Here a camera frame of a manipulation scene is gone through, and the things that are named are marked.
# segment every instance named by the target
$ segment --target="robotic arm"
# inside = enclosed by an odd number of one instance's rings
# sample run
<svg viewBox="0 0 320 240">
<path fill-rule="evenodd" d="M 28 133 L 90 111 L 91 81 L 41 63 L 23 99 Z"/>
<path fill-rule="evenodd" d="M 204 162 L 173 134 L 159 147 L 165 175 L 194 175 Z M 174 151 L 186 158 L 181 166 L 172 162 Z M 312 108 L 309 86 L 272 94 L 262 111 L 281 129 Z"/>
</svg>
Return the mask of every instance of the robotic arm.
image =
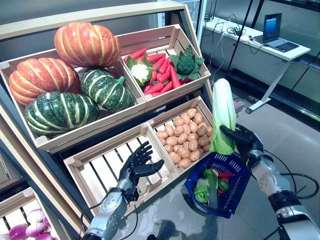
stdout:
<svg viewBox="0 0 320 240">
<path fill-rule="evenodd" d="M 152 154 L 151 145 L 148 144 L 148 141 L 143 143 L 125 162 L 116 187 L 109 190 L 101 204 L 101 210 L 93 218 L 82 240 L 111 240 L 115 236 L 127 205 L 138 200 L 136 186 L 139 178 L 156 173 L 164 164 L 163 159 L 154 164 L 146 164 L 151 160 Z"/>
<path fill-rule="evenodd" d="M 262 192 L 267 195 L 279 223 L 281 240 L 320 240 L 320 230 L 290 187 L 280 175 L 273 159 L 263 153 L 261 140 L 250 130 L 237 124 L 235 131 L 225 126 L 221 131 L 235 141 L 244 164 L 251 170 Z"/>
</svg>

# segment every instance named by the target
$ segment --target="pumpkin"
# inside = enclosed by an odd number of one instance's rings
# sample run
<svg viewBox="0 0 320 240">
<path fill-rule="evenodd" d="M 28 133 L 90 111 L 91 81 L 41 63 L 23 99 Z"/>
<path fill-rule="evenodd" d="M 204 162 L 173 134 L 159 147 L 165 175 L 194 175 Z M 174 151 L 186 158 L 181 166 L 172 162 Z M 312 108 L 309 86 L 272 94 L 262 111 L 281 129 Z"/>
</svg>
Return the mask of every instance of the pumpkin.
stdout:
<svg viewBox="0 0 320 240">
<path fill-rule="evenodd" d="M 80 78 L 82 91 L 94 102 L 110 112 L 118 112 L 134 105 L 133 95 L 126 89 L 125 78 L 115 79 L 102 67 L 88 68 Z"/>
<path fill-rule="evenodd" d="M 53 91 L 28 104 L 24 116 L 33 133 L 51 138 L 96 121 L 100 111 L 87 96 Z"/>
<path fill-rule="evenodd" d="M 80 81 L 77 72 L 61 59 L 29 58 L 20 62 L 10 75 L 9 89 L 14 98 L 26 106 L 44 93 L 76 93 L 80 90 Z"/>
<path fill-rule="evenodd" d="M 81 67 L 112 67 L 120 58 L 118 39 L 109 29 L 89 22 L 71 22 L 54 35 L 59 56 Z"/>
</svg>

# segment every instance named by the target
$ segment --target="red onion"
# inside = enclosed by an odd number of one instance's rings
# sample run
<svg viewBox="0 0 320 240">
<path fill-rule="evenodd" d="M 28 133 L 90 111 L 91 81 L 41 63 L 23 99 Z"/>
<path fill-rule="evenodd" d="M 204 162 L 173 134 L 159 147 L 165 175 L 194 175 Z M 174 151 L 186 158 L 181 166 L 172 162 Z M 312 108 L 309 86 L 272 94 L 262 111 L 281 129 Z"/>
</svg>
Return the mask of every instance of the red onion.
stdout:
<svg viewBox="0 0 320 240">
<path fill-rule="evenodd" d="M 48 219 L 47 219 L 46 216 L 44 216 L 44 218 L 43 218 L 43 224 L 44 224 L 46 227 L 50 227 L 50 223 L 49 223 L 49 221 L 48 221 Z"/>
<path fill-rule="evenodd" d="M 25 234 L 28 237 L 36 237 L 39 234 L 42 234 L 46 229 L 46 226 L 42 222 L 36 222 L 31 224 L 30 226 L 27 227 L 25 230 Z"/>
<path fill-rule="evenodd" d="M 44 217 L 45 217 L 44 212 L 42 211 L 41 208 L 39 208 L 29 212 L 29 214 L 26 216 L 26 219 L 30 224 L 34 224 L 34 223 L 41 222 L 44 219 Z"/>
<path fill-rule="evenodd" d="M 36 240 L 53 240 L 53 237 L 50 235 L 50 232 L 41 233 Z"/>
<path fill-rule="evenodd" d="M 26 229 L 28 225 L 27 224 L 20 224 L 17 226 L 14 226 L 10 229 L 8 235 L 10 240 L 23 240 L 27 238 L 26 235 Z"/>
</svg>

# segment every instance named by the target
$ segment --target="gray floor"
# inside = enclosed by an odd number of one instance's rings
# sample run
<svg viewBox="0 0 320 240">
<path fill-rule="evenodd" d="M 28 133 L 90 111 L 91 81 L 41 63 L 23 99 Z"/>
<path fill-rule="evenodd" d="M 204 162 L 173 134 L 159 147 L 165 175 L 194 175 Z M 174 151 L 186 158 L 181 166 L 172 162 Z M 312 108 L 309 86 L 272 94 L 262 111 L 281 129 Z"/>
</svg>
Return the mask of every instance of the gray floor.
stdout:
<svg viewBox="0 0 320 240">
<path fill-rule="evenodd" d="M 262 139 L 264 148 L 281 158 L 293 173 L 305 173 L 320 182 L 319 132 L 268 104 L 247 114 L 245 109 L 253 103 L 250 96 L 231 88 L 234 97 L 245 97 L 245 108 L 239 113 L 237 123 L 254 131 Z M 274 161 L 280 172 L 286 171 L 279 161 Z M 184 182 L 182 178 L 139 213 L 137 229 L 128 240 L 147 239 L 149 234 L 158 236 L 159 240 L 262 240 L 277 228 L 268 199 L 253 178 L 230 219 L 205 215 L 195 209 Z M 296 182 L 298 189 L 307 185 L 301 195 L 308 195 L 314 190 L 313 184 L 305 179 L 297 177 Z M 319 225 L 320 194 L 301 202 Z M 135 214 L 124 219 L 114 239 L 130 233 L 135 221 Z M 279 238 L 275 234 L 269 239 Z"/>
</svg>

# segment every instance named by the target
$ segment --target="wooden crate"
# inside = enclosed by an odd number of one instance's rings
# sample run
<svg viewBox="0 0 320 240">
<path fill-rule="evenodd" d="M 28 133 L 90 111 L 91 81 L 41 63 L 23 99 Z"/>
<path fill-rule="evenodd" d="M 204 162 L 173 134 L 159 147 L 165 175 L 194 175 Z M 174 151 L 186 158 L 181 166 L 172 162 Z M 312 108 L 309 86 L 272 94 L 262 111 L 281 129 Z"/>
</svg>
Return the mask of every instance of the wooden crate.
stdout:
<svg viewBox="0 0 320 240">
<path fill-rule="evenodd" d="M 90 207 L 99 203 L 108 190 L 117 185 L 122 166 L 132 152 L 146 141 L 152 145 L 152 162 L 164 159 L 164 165 L 159 172 L 140 178 L 137 186 L 140 197 L 135 203 L 138 207 L 179 175 L 148 123 L 133 127 L 64 160 L 73 180 Z M 131 203 L 126 214 L 133 209 Z"/>
<path fill-rule="evenodd" d="M 49 208 L 42 204 L 31 187 L 0 202 L 0 234 L 7 234 L 11 228 L 19 224 L 27 224 L 28 213 L 35 209 L 43 210 L 51 225 L 51 229 L 56 231 L 58 240 L 71 239 L 61 222 Z"/>
<path fill-rule="evenodd" d="M 190 101 L 187 101 L 186 103 L 184 103 L 180 106 L 177 106 L 177 107 L 165 112 L 164 114 L 156 116 L 152 120 L 149 120 L 149 124 L 151 125 L 151 127 L 153 128 L 155 133 L 156 133 L 156 131 L 164 131 L 165 124 L 170 124 L 173 126 L 173 119 L 179 117 L 181 114 L 186 113 L 191 108 L 195 108 L 196 112 L 200 113 L 202 115 L 203 122 L 205 122 L 207 124 L 207 126 L 212 127 L 213 122 L 214 122 L 213 115 L 200 96 L 198 96 Z M 199 160 L 192 162 L 190 164 L 190 166 L 185 169 L 178 168 L 177 170 L 178 170 L 179 174 L 181 175 L 184 172 L 186 172 L 187 170 L 189 170 L 190 168 L 192 168 L 195 164 L 197 164 L 199 161 L 201 161 L 209 153 L 210 153 L 209 151 L 205 152 Z M 165 155 L 167 158 L 169 158 L 171 160 L 171 158 L 167 152 L 165 152 Z"/>
<path fill-rule="evenodd" d="M 184 31 L 178 24 L 122 34 L 118 35 L 117 38 L 121 46 L 122 58 L 142 48 L 147 48 L 147 54 L 166 53 L 168 57 L 171 54 L 178 54 L 180 51 L 184 52 L 189 44 L 192 46 Z M 196 58 L 199 58 L 200 56 L 193 46 L 192 49 Z M 211 76 L 205 64 L 202 64 L 198 74 L 199 78 L 197 80 L 189 82 L 157 97 L 152 97 L 150 94 L 144 96 L 143 91 L 136 83 L 140 94 L 143 95 L 146 100 L 145 112 L 149 112 L 188 93 L 192 93 L 193 91 L 201 88 Z"/>
<path fill-rule="evenodd" d="M 35 146 L 39 149 L 45 150 L 50 153 L 56 153 L 61 151 L 67 147 L 70 147 L 76 143 L 79 143 L 89 137 L 92 137 L 96 134 L 99 134 L 105 130 L 108 130 L 118 124 L 121 124 L 125 121 L 133 119 L 140 114 L 143 114 L 146 107 L 146 101 L 141 93 L 141 90 L 137 87 L 135 80 L 131 77 L 128 72 L 128 69 L 124 66 L 123 61 L 119 61 L 115 67 L 110 67 L 108 70 L 116 77 L 124 76 L 125 83 L 124 86 L 131 90 L 134 98 L 134 106 L 131 106 L 122 111 L 110 114 L 110 112 L 106 111 L 102 107 L 100 107 L 100 119 L 79 127 L 77 129 L 71 130 L 67 133 L 64 133 L 60 136 L 49 139 L 46 136 L 38 136 L 31 132 L 29 126 L 24 117 L 25 107 L 18 103 L 9 90 L 9 76 L 10 74 L 16 70 L 18 63 L 25 61 L 28 58 L 60 58 L 55 49 L 35 53 L 28 56 L 23 56 L 19 58 L 15 58 L 12 60 L 4 61 L 0 63 L 0 74 L 2 79 L 4 80 L 5 86 L 10 93 L 10 96 L 13 100 L 14 105 L 16 106 L 18 113 L 29 132 L 31 139 Z M 78 72 L 79 76 L 86 70 L 82 67 L 75 67 L 74 69 Z"/>
</svg>

